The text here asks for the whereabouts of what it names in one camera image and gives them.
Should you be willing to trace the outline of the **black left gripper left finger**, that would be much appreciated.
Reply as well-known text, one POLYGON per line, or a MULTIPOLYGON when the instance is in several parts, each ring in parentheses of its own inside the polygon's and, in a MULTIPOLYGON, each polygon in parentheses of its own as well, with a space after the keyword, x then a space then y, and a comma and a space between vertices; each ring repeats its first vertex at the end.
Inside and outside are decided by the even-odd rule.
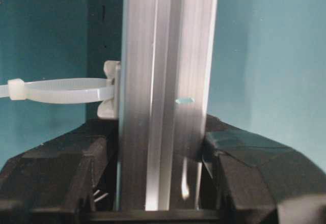
POLYGON ((7 160, 1 169, 1 223, 80 223, 110 209, 116 190, 117 120, 80 127, 7 160))

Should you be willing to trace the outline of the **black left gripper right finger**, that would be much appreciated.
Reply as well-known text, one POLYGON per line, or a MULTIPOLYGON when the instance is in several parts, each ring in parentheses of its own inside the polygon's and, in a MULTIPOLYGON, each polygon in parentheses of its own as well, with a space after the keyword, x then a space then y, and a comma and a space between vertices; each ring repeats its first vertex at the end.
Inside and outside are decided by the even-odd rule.
POLYGON ((200 207, 222 223, 325 223, 325 173, 299 151, 207 116, 200 207))

